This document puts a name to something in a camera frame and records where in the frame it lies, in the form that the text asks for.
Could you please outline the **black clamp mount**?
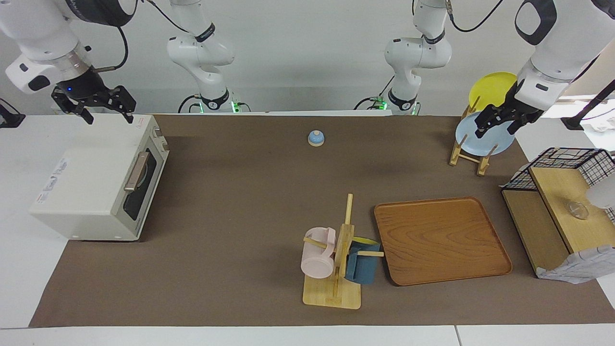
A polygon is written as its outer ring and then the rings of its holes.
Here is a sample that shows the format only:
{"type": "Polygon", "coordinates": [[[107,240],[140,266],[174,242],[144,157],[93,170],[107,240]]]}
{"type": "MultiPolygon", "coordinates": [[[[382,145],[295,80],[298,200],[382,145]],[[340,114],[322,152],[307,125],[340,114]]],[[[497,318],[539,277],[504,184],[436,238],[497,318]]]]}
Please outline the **black clamp mount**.
{"type": "Polygon", "coordinates": [[[0,97],[0,118],[0,128],[17,128],[26,118],[26,114],[22,114],[11,103],[0,97]]]}

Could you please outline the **white rounded object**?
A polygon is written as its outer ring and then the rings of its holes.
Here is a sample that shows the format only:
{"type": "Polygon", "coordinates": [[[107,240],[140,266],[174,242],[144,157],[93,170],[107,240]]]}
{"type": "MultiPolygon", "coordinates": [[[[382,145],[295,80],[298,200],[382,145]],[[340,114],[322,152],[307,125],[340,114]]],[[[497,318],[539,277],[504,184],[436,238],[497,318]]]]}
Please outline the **white rounded object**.
{"type": "Polygon", "coordinates": [[[586,191],[586,199],[591,205],[602,210],[615,207],[615,185],[608,181],[601,181],[586,191]]]}

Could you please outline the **wooden two-tier shelf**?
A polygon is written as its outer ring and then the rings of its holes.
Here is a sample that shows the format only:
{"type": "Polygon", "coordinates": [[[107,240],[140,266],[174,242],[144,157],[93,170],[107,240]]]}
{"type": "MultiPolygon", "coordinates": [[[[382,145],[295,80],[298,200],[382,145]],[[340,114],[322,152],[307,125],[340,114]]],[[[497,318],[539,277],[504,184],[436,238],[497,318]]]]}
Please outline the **wooden two-tier shelf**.
{"type": "Polygon", "coordinates": [[[575,252],[615,247],[615,217],[590,204],[590,188],[578,171],[532,167],[537,191],[502,191],[532,268],[555,269],[575,252]],[[569,200],[587,204],[589,218],[579,220],[566,210],[569,200]]]}

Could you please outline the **wooden mug holder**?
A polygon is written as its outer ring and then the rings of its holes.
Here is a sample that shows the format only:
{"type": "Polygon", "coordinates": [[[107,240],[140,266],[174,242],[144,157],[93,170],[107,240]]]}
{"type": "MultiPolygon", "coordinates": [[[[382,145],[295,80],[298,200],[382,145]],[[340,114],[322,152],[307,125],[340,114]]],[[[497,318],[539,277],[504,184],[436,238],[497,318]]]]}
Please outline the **wooden mug holder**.
{"type": "MultiPolygon", "coordinates": [[[[355,226],[351,223],[353,195],[347,195],[344,222],[336,230],[336,247],[333,254],[334,269],[325,279],[317,280],[305,276],[302,301],[305,305],[341,309],[360,309],[362,306],[362,286],[344,278],[347,256],[355,236],[355,226]]],[[[303,237],[303,243],[325,247],[323,243],[303,237]]]]}

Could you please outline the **light blue plate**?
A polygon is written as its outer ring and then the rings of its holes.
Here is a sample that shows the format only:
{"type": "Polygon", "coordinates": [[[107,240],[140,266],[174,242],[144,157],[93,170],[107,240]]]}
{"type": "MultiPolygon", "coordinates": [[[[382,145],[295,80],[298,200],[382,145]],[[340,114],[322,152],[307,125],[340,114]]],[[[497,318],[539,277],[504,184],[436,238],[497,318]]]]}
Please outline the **light blue plate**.
{"type": "Polygon", "coordinates": [[[477,111],[466,116],[455,130],[455,140],[461,145],[463,151],[470,155],[487,156],[489,153],[498,155],[510,147],[515,136],[509,133],[508,127],[513,122],[507,121],[490,128],[483,137],[479,138],[475,133],[477,130],[475,120],[479,114],[480,112],[477,111]]]}

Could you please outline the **brown table mat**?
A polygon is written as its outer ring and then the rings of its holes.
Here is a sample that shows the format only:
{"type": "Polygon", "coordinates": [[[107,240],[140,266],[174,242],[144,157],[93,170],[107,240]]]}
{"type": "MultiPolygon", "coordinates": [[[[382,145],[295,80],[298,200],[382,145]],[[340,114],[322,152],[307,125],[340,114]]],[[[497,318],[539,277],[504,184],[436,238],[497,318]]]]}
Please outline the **brown table mat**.
{"type": "Polygon", "coordinates": [[[171,152],[140,241],[68,242],[31,328],[615,323],[597,281],[534,276],[499,189],[527,162],[518,144],[477,177],[448,165],[456,117],[157,120],[171,152]],[[303,236],[338,228],[347,193],[366,238],[379,237],[378,204],[475,197],[512,273],[399,287],[380,264],[360,309],[305,305],[303,236]]]}

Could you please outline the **yellow plate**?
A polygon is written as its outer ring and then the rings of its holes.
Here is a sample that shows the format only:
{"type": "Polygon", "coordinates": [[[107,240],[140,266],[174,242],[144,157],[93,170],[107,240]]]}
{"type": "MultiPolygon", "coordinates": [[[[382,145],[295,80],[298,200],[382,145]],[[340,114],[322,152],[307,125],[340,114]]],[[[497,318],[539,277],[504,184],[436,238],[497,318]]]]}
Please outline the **yellow plate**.
{"type": "Polygon", "coordinates": [[[470,112],[481,111],[490,104],[501,105],[516,81],[517,76],[510,72],[494,72],[481,77],[468,93],[470,112]]]}

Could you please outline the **oven door with handle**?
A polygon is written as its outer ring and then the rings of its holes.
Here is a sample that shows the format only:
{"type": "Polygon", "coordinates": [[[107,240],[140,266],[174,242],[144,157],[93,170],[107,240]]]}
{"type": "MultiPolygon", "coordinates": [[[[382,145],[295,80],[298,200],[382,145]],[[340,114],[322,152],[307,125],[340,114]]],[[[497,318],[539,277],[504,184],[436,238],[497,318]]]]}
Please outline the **oven door with handle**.
{"type": "Polygon", "coordinates": [[[121,226],[125,226],[127,230],[125,234],[114,235],[113,239],[136,241],[140,238],[167,154],[166,151],[160,150],[160,142],[152,138],[145,140],[137,149],[136,158],[121,186],[119,205],[115,212],[121,226]]]}

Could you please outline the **wooden plate rack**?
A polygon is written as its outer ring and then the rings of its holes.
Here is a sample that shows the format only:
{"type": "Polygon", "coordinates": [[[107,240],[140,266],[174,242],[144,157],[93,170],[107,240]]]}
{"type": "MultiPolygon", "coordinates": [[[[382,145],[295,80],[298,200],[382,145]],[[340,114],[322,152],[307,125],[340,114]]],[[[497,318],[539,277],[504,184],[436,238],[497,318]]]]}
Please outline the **wooden plate rack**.
{"type": "MultiPolygon", "coordinates": [[[[474,103],[466,107],[466,109],[464,110],[461,116],[461,120],[464,120],[466,117],[468,117],[471,114],[471,112],[476,111],[477,105],[480,99],[481,99],[481,96],[478,96],[475,99],[474,103]]],[[[490,157],[492,155],[492,152],[490,152],[486,156],[477,156],[477,157],[471,156],[471,155],[464,155],[462,153],[462,151],[464,150],[462,149],[461,145],[464,143],[465,140],[466,140],[466,137],[463,138],[463,140],[461,141],[461,144],[457,140],[455,140],[455,144],[453,145],[452,154],[450,156],[448,164],[450,166],[457,166],[457,162],[459,159],[468,160],[470,162],[474,162],[477,164],[477,171],[476,171],[477,176],[479,177],[485,176],[486,171],[488,167],[490,166],[490,157]]]]}

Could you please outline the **brown wooden tray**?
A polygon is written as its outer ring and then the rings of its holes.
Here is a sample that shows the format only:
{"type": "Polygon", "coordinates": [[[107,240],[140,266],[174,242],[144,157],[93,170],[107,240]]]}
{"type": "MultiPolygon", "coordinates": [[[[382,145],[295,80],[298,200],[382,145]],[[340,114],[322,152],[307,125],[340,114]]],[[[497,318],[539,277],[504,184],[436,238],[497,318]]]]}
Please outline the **brown wooden tray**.
{"type": "Polygon", "coordinates": [[[387,202],[375,206],[374,215],[395,285],[500,276],[513,269],[474,197],[387,202]]]}

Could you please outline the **white toaster oven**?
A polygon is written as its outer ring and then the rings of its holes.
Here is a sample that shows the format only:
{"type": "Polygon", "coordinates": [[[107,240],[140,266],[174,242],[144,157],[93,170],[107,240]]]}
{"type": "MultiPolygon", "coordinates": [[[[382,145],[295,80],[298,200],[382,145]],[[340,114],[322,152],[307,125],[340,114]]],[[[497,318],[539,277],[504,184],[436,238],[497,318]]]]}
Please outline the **white toaster oven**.
{"type": "Polygon", "coordinates": [[[145,140],[168,142],[152,115],[134,115],[129,124],[120,114],[97,114],[94,124],[77,131],[49,175],[29,214],[67,239],[119,241],[125,234],[115,212],[119,193],[137,149],[145,140]]]}

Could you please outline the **white checked cloth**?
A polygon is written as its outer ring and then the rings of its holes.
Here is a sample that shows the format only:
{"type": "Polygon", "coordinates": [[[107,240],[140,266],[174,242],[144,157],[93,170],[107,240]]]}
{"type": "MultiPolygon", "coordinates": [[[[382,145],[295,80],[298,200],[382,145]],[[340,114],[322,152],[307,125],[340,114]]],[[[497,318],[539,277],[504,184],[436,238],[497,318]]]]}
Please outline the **white checked cloth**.
{"type": "Polygon", "coordinates": [[[615,247],[604,245],[581,250],[567,256],[555,269],[535,269],[536,276],[543,280],[564,281],[581,284],[615,273],[615,247]]]}

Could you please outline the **blue mug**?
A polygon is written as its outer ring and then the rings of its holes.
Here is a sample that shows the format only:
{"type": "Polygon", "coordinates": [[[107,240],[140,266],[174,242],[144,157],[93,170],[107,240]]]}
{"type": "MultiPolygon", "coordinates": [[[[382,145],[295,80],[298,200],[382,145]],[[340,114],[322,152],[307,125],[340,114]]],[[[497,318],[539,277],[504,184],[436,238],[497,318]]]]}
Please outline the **blue mug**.
{"type": "Polygon", "coordinates": [[[380,251],[381,244],[373,239],[354,236],[347,256],[344,278],[356,284],[373,284],[378,258],[359,255],[361,250],[380,251]]]}

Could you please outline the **pink mug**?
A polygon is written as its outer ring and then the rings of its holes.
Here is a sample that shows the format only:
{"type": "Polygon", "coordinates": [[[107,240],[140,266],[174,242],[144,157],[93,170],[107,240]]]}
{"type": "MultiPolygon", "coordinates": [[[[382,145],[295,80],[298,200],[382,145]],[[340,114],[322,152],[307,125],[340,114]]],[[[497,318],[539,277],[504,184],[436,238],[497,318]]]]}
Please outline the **pink mug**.
{"type": "Polygon", "coordinates": [[[328,278],[334,269],[333,254],[336,247],[336,230],[330,227],[317,226],[309,229],[305,238],[323,243],[325,247],[304,242],[300,265],[303,274],[317,280],[328,278]]]}

